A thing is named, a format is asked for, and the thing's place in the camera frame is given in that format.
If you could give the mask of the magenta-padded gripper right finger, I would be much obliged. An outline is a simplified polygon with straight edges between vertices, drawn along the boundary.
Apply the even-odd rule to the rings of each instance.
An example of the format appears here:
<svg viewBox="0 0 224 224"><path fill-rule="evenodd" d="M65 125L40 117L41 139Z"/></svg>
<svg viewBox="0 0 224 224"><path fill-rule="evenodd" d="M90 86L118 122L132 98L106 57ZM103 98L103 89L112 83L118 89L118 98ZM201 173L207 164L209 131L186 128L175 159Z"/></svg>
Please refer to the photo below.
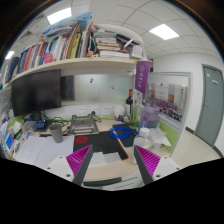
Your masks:
<svg viewBox="0 0 224 224"><path fill-rule="evenodd" d="M134 157L145 185L181 170L169 156L160 157L140 146L134 147Z"/></svg>

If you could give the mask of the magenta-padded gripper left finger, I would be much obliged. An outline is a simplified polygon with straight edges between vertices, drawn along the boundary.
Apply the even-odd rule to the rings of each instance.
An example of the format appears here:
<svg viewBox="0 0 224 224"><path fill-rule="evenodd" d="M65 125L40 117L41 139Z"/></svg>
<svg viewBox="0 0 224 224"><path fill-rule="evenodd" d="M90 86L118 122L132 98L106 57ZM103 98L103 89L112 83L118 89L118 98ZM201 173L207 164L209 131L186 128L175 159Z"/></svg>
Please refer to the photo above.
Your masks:
<svg viewBox="0 0 224 224"><path fill-rule="evenodd" d="M81 186L93 155L93 146L88 145L67 157L59 156L45 170Z"/></svg>

